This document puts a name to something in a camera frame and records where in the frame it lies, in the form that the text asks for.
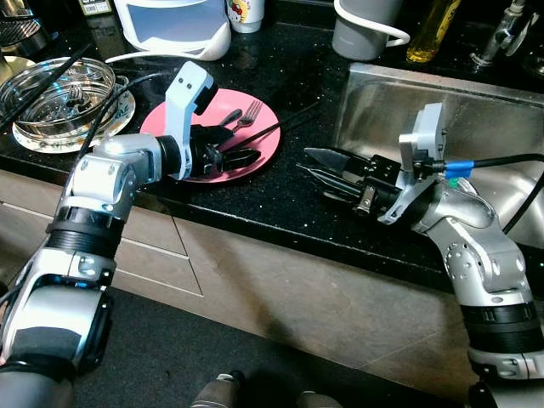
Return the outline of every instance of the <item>stainless steel sink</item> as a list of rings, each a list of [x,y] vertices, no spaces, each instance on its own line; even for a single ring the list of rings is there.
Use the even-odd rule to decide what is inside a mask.
[[[425,104],[442,102],[445,159],[484,159],[544,153],[544,95],[412,71],[352,64],[334,145],[362,156],[400,162],[398,139]],[[473,187],[499,214],[514,215],[540,177],[539,162],[475,169]],[[509,236],[544,248],[544,195],[539,194]]]

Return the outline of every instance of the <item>dark floor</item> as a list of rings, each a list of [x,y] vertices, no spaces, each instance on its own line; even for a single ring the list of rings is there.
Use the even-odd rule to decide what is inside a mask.
[[[221,372],[243,371],[241,407],[294,407],[300,392],[344,408],[460,407],[130,293],[110,290],[114,327],[102,365],[76,384],[76,406],[189,407]]]

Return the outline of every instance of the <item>pink plate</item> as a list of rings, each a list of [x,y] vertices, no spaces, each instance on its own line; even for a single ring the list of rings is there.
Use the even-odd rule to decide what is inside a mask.
[[[232,89],[220,88],[204,113],[200,116],[193,115],[192,124],[202,126],[217,125],[234,109],[240,108],[243,112],[247,111],[249,105],[256,99],[257,98],[254,98],[247,93],[234,91]],[[163,135],[164,111],[165,104],[163,102],[145,118],[140,132],[150,133],[155,136]],[[250,127],[243,127],[242,129],[238,130],[234,138],[229,140],[228,143],[224,144],[224,148],[227,149],[230,145],[234,145],[243,139],[260,132],[268,126],[274,125],[277,122],[278,118],[275,113],[266,104],[263,104],[255,122]],[[236,121],[228,125],[227,128],[232,129],[235,125]],[[252,173],[258,168],[262,167],[264,163],[272,158],[272,155],[275,153],[279,144],[280,129],[277,128],[272,133],[269,133],[268,135],[257,140],[253,140],[250,144],[244,146],[251,147],[261,152],[261,156],[252,165],[223,173],[218,173],[216,170],[213,170],[209,177],[187,178],[184,181],[190,181],[193,183],[220,183],[222,181],[238,179],[239,177]]]

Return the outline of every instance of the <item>cup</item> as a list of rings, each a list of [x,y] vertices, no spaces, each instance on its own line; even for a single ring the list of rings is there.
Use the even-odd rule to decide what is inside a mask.
[[[338,17],[332,47],[345,58],[374,60],[386,46],[406,44],[410,36],[391,25],[403,0],[334,0]],[[397,40],[388,41],[388,37]]]
[[[264,0],[226,0],[227,15],[234,31],[258,31],[264,17]]]

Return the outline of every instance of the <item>white mug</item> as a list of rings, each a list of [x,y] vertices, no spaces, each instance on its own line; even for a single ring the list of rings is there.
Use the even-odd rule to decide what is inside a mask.
[[[227,15],[234,31],[258,31],[264,17],[264,0],[226,0]]]

